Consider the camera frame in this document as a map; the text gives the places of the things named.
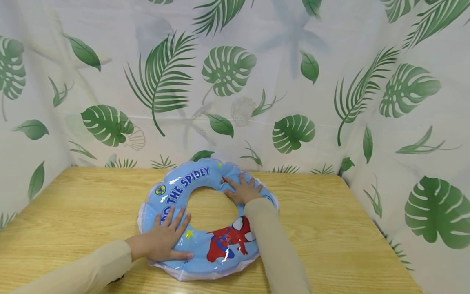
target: finger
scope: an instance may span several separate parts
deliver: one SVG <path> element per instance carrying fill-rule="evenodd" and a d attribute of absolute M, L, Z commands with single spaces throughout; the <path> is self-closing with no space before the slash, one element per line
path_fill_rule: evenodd
<path fill-rule="evenodd" d="M 181 222 L 181 219 L 183 218 L 183 215 L 184 215 L 184 211 L 186 210 L 186 207 L 181 207 L 180 209 L 180 212 L 178 212 L 178 214 L 176 215 L 175 219 L 172 221 L 172 223 L 170 224 L 170 228 L 172 228 L 173 230 L 176 230 L 176 228 L 178 227 L 178 225 L 180 224 Z"/>
<path fill-rule="evenodd" d="M 168 257 L 168 260 L 187 260 L 193 257 L 194 254 L 192 252 L 172 250 L 170 251 L 170 256 Z"/>
<path fill-rule="evenodd" d="M 163 225 L 165 227 L 168 227 L 170 226 L 171 222 L 172 222 L 172 219 L 173 219 L 173 212 L 175 211 L 175 206 L 172 206 L 170 208 L 170 212 L 168 212 L 168 215 L 166 216 L 165 218 L 165 221 L 163 222 Z"/>
<path fill-rule="evenodd" d="M 230 199 L 233 199 L 235 196 L 235 193 L 233 193 L 233 191 L 229 189 L 225 189 L 224 194 L 227 195 L 227 197 L 229 197 Z"/>
<path fill-rule="evenodd" d="M 230 186 L 232 186 L 235 190 L 236 188 L 239 186 L 234 180 L 230 179 L 230 178 L 227 178 L 227 177 L 224 177 L 224 180 L 230 184 Z"/>
<path fill-rule="evenodd" d="M 161 219 L 162 219 L 162 214 L 157 213 L 157 216 L 155 217 L 155 222 L 154 222 L 153 226 L 160 226 L 160 220 Z"/>
<path fill-rule="evenodd" d="M 186 231 L 186 228 L 188 227 L 188 224 L 190 221 L 191 221 L 191 213 L 187 213 L 186 217 L 183 220 L 183 223 L 176 230 L 176 234 L 178 235 L 178 238 L 180 238 L 183 235 L 184 231 Z"/>
<path fill-rule="evenodd" d="M 245 180 L 245 177 L 243 176 L 243 173 L 240 173 L 239 177 L 240 177 L 240 184 L 246 185 L 246 180 Z"/>

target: green leaf print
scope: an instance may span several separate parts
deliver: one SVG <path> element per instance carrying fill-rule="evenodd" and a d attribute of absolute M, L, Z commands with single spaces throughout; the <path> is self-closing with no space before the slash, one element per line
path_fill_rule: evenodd
<path fill-rule="evenodd" d="M 73 141 L 69 141 L 69 143 L 75 145 L 78 148 L 78 149 L 70 149 L 71 152 L 83 154 L 91 159 L 97 159 L 95 156 L 93 156 L 93 154 L 91 154 L 87 149 L 83 148 L 78 143 L 75 143 Z"/>
<path fill-rule="evenodd" d="M 241 156 L 240 158 L 248 158 L 248 159 L 251 159 L 253 160 L 254 162 L 256 162 L 257 165 L 259 166 L 263 166 L 263 164 L 261 163 L 261 158 L 259 158 L 258 154 L 256 154 L 256 152 L 251 148 L 251 145 L 250 143 L 248 143 L 248 141 L 246 140 L 243 140 L 245 141 L 247 144 L 248 144 L 248 147 L 245 147 L 246 150 L 250 151 L 251 152 L 251 155 L 243 155 Z"/>
<path fill-rule="evenodd" d="M 112 106 L 93 105 L 81 113 L 83 124 L 101 143 L 117 147 L 124 143 L 124 134 L 134 132 L 134 124 L 127 115 Z"/>
<path fill-rule="evenodd" d="M 214 28 L 214 35 L 220 25 L 220 32 L 222 29 L 240 12 L 245 4 L 245 0 L 214 0 L 212 2 L 199 5 L 194 9 L 202 9 L 203 14 L 196 17 L 193 23 L 197 25 L 194 33 L 199 34 L 206 32 L 206 36 Z"/>
<path fill-rule="evenodd" d="M 228 119 L 218 114 L 204 114 L 209 118 L 211 128 L 214 130 L 214 132 L 222 135 L 229 135 L 232 138 L 234 137 L 234 127 Z"/>
<path fill-rule="evenodd" d="M 196 152 L 189 161 L 198 161 L 201 158 L 210 158 L 214 151 L 201 150 Z"/>
<path fill-rule="evenodd" d="M 220 46 L 209 52 L 201 73 L 217 96 L 230 96 L 243 89 L 256 62 L 256 56 L 241 47 Z"/>
<path fill-rule="evenodd" d="M 321 0 L 302 0 L 308 15 L 320 18 Z"/>
<path fill-rule="evenodd" d="M 424 68 L 400 64 L 385 86 L 379 112 L 385 117 L 399 118 L 440 89 L 440 82 Z"/>
<path fill-rule="evenodd" d="M 452 249 L 470 245 L 470 201 L 449 182 L 423 177 L 405 205 L 405 222 L 417 236 L 436 242 L 438 233 Z"/>
<path fill-rule="evenodd" d="M 255 117 L 255 116 L 257 116 L 257 115 L 260 115 L 260 114 L 262 114 L 262 113 L 264 113 L 264 112 L 270 110 L 270 109 L 274 106 L 274 104 L 275 104 L 276 102 L 281 101 L 285 96 L 286 96 L 286 95 L 282 96 L 281 99 L 279 99 L 279 100 L 276 100 L 276 97 L 277 97 L 277 96 L 274 96 L 274 100 L 273 100 L 270 104 L 266 104 L 266 93 L 265 93 L 265 91 L 264 91 L 264 89 L 263 89 L 263 94 L 262 94 L 262 96 L 261 96 L 261 103 L 258 105 L 257 108 L 255 108 L 255 109 L 253 110 L 253 112 L 251 113 L 251 116 L 250 116 L 250 117 Z"/>
<path fill-rule="evenodd" d="M 375 213 L 382 218 L 382 199 L 380 198 L 380 193 L 377 190 L 378 189 L 378 183 L 377 183 L 377 176 L 374 175 L 376 178 L 376 185 L 374 186 L 371 184 L 372 188 L 374 189 L 374 196 L 371 196 L 369 192 L 366 190 L 363 190 L 364 193 L 366 193 L 367 198 L 369 198 L 370 203 L 372 203 L 372 207 L 374 208 Z"/>
<path fill-rule="evenodd" d="M 302 54 L 300 72 L 304 77 L 312 81 L 312 84 L 314 85 L 318 79 L 318 74 L 320 73 L 320 66 L 312 54 L 303 51 L 300 53 Z"/>
<path fill-rule="evenodd" d="M 405 260 L 405 257 L 407 256 L 406 254 L 403 253 L 403 250 L 400 250 L 398 249 L 398 247 L 401 245 L 400 243 L 397 243 L 397 244 L 393 244 L 393 239 L 388 238 L 388 235 L 385 234 L 385 232 L 380 228 L 379 224 L 372 220 L 374 222 L 374 224 L 376 225 L 376 227 L 379 229 L 380 233 L 382 234 L 382 236 L 385 238 L 385 240 L 387 240 L 388 244 L 390 245 L 390 247 L 393 249 L 393 251 L 395 252 L 395 254 L 397 255 L 397 257 L 400 259 L 401 263 L 406 267 L 407 270 L 409 271 L 415 271 L 411 268 L 409 268 L 408 266 L 411 264 L 411 262 L 408 262 Z"/>
<path fill-rule="evenodd" d="M 321 170 L 312 168 L 310 172 L 316 175 L 334 175 L 335 174 L 335 171 L 333 170 L 333 165 L 330 165 L 329 167 L 327 167 L 326 163 L 323 165 L 323 168 Z"/>
<path fill-rule="evenodd" d="M 31 140 L 38 140 L 44 135 L 48 135 L 49 131 L 46 126 L 37 119 L 26 120 L 21 125 L 13 129 L 14 132 L 23 132 Z"/>
<path fill-rule="evenodd" d="M 171 168 L 176 167 L 176 164 L 172 163 L 169 156 L 165 158 L 164 160 L 161 154 L 160 154 L 160 162 L 154 161 L 154 160 L 152 160 L 151 162 L 152 162 L 152 168 L 154 169 L 171 169 Z"/>
<path fill-rule="evenodd" d="M 300 167 L 295 167 L 295 166 L 292 166 L 292 165 L 288 165 L 288 166 L 282 166 L 282 167 L 278 167 L 278 168 L 273 168 L 272 171 L 270 171 L 271 173 L 284 173 L 284 174 L 294 174 L 296 173 L 298 170 L 300 169 Z"/>
<path fill-rule="evenodd" d="M 154 4 L 170 4 L 173 3 L 173 0 L 148 0 Z"/>
<path fill-rule="evenodd" d="M 30 179 L 30 185 L 28 189 L 28 199 L 33 200 L 34 196 L 41 190 L 44 185 L 44 161 L 36 168 Z"/>
<path fill-rule="evenodd" d="M 354 165 L 354 162 L 351 160 L 350 157 L 345 157 L 343 158 L 343 162 L 341 163 L 341 172 L 345 172 L 348 169 L 352 168 Z"/>
<path fill-rule="evenodd" d="M 388 22 L 394 23 L 418 4 L 419 0 L 380 0 L 385 5 Z"/>
<path fill-rule="evenodd" d="M 362 139 L 362 151 L 364 152 L 364 157 L 366 158 L 366 164 L 369 163 L 372 157 L 372 151 L 374 149 L 374 143 L 372 141 L 372 132 L 369 127 L 366 127 L 364 131 L 364 137 Z"/>
<path fill-rule="evenodd" d="M 75 38 L 69 35 L 63 34 L 67 40 L 69 40 L 70 45 L 72 46 L 72 51 L 75 56 L 83 63 L 88 64 L 96 68 L 101 72 L 101 62 L 98 55 L 95 51 L 88 46 L 84 41 L 79 38 Z"/>
<path fill-rule="evenodd" d="M 380 90 L 380 86 L 377 84 L 378 79 L 385 79 L 385 76 L 381 72 L 390 71 L 386 66 L 394 64 L 400 52 L 399 50 L 393 50 L 393 48 L 386 51 L 384 50 L 385 49 L 382 49 L 377 54 L 367 72 L 362 76 L 359 82 L 356 83 L 362 70 L 358 72 L 354 80 L 352 80 L 346 95 L 343 95 L 344 78 L 341 81 L 339 91 L 338 84 L 336 84 L 334 103 L 336 113 L 341 119 L 337 136 L 338 146 L 341 146 L 341 130 L 344 124 L 353 123 L 356 118 L 367 109 L 367 100 L 371 100 L 371 97 Z"/>
<path fill-rule="evenodd" d="M 104 165 L 104 167 L 115 167 L 115 168 L 133 168 L 137 164 L 134 159 L 121 159 L 110 161 Z"/>
<path fill-rule="evenodd" d="M 51 82 L 52 89 L 54 90 L 54 98 L 52 99 L 52 105 L 54 107 L 57 107 L 60 104 L 62 104 L 62 102 L 65 101 L 65 99 L 67 98 L 67 94 L 73 88 L 73 85 L 75 84 L 75 82 L 73 82 L 73 84 L 70 88 L 67 88 L 67 84 L 64 83 L 64 85 L 63 85 L 64 91 L 59 92 L 59 89 L 57 89 L 57 86 L 55 85 L 55 83 L 51 79 L 51 77 L 48 77 L 48 78 L 49 78 L 49 81 Z"/>
<path fill-rule="evenodd" d="M 16 212 L 14 212 L 12 215 L 5 215 L 5 218 L 3 218 L 3 212 L 0 214 L 0 231 L 3 230 L 16 216 Z"/>
<path fill-rule="evenodd" d="M 427 0 L 425 2 L 431 6 L 425 12 L 417 15 L 420 20 L 413 24 L 415 31 L 407 36 L 402 48 L 413 48 L 423 40 L 445 29 L 470 6 L 470 0 Z"/>
<path fill-rule="evenodd" d="M 274 124 L 273 143 L 280 153 L 291 153 L 315 137 L 315 124 L 306 116 L 289 115 Z"/>
<path fill-rule="evenodd" d="M 20 41 L 0 35 L 0 103 L 4 121 L 7 121 L 4 98 L 18 99 L 26 85 L 23 52 Z"/>
<path fill-rule="evenodd" d="M 184 33 L 176 38 L 176 33 L 168 36 L 157 47 L 155 47 L 147 57 L 145 70 L 142 72 L 141 58 L 139 57 L 139 79 L 129 67 L 130 78 L 125 71 L 127 82 L 131 86 L 135 96 L 152 111 L 153 123 L 160 134 L 165 134 L 157 123 L 155 113 L 173 111 L 187 107 L 186 93 L 189 90 L 182 86 L 190 85 L 188 81 L 193 78 L 182 70 L 193 67 L 187 61 L 194 59 L 185 56 L 185 53 L 195 50 L 195 44 L 191 43 L 196 37 L 185 36 Z"/>
<path fill-rule="evenodd" d="M 456 148 L 451 148 L 451 149 L 443 149 L 441 148 L 442 145 L 446 141 L 442 141 L 440 144 L 437 146 L 428 146 L 426 145 L 426 142 L 431 138 L 431 133 L 432 133 L 432 126 L 429 127 L 428 131 L 424 134 L 424 137 L 421 138 L 418 142 L 414 143 L 413 145 L 407 145 L 405 147 L 400 148 L 396 153 L 401 153 L 401 154 L 429 154 L 433 153 L 436 150 L 455 150 L 459 149 L 461 146 L 456 147 Z"/>

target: hand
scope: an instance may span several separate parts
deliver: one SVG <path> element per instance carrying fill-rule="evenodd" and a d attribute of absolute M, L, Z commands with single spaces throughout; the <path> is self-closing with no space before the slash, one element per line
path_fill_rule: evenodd
<path fill-rule="evenodd" d="M 241 184 L 237 184 L 226 177 L 224 177 L 224 180 L 235 189 L 235 192 L 229 189 L 224 190 L 225 195 L 231 198 L 235 203 L 243 203 L 246 205 L 248 202 L 262 197 L 259 192 L 263 188 L 263 185 L 259 184 L 258 187 L 255 188 L 255 178 L 253 177 L 251 177 L 249 184 L 245 181 L 245 177 L 242 173 L 240 173 Z"/>
<path fill-rule="evenodd" d="M 191 252 L 172 250 L 191 220 L 191 213 L 186 214 L 183 223 L 178 227 L 185 209 L 185 207 L 182 207 L 172 222 L 175 210 L 175 207 L 172 206 L 162 225 L 160 225 L 160 218 L 162 216 L 159 213 L 155 218 L 155 224 L 150 230 L 127 239 L 126 242 L 131 248 L 132 261 L 142 257 L 148 257 L 160 262 L 166 260 L 186 260 L 193 258 L 193 254 Z"/>
<path fill-rule="evenodd" d="M 243 255 L 247 255 L 247 254 L 248 254 L 248 251 L 246 251 L 246 248 L 238 247 L 237 250 L 238 250 L 238 251 L 241 251 Z"/>

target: inflatable swim ring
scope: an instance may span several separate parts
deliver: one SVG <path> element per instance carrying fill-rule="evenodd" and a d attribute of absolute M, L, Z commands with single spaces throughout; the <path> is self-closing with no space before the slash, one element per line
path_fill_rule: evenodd
<path fill-rule="evenodd" d="M 142 203 L 137 220 L 139 231 L 148 231 L 159 212 L 162 215 L 160 222 L 163 222 L 171 206 L 176 206 L 173 215 L 175 217 L 182 206 L 188 205 L 189 196 L 196 188 L 207 186 L 218 191 L 233 191 L 222 176 L 240 183 L 240 173 L 241 170 L 236 164 L 222 163 L 216 159 L 189 161 L 170 170 L 162 182 L 150 189 L 147 201 Z M 249 173 L 243 175 L 246 181 L 250 180 Z M 255 181 L 255 187 L 261 184 L 258 179 Z M 263 187 L 260 193 L 279 210 L 279 202 L 273 193 L 266 187 Z M 250 231 L 250 223 L 243 215 L 244 205 L 238 204 L 237 208 L 235 221 L 225 228 L 203 231 L 188 225 L 174 249 L 193 252 L 194 258 L 191 260 L 149 260 L 149 264 L 164 269 L 180 281 L 217 279 L 243 270 L 259 256 L 259 251 L 255 237 Z"/>

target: fabric backdrop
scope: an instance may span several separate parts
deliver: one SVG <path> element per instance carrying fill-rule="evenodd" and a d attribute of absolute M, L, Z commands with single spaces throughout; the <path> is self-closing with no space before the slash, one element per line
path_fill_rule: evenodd
<path fill-rule="evenodd" d="M 470 0 L 0 4 L 2 162 L 54 113 L 20 131 L 74 165 L 340 174 L 426 294 L 468 292 Z"/>

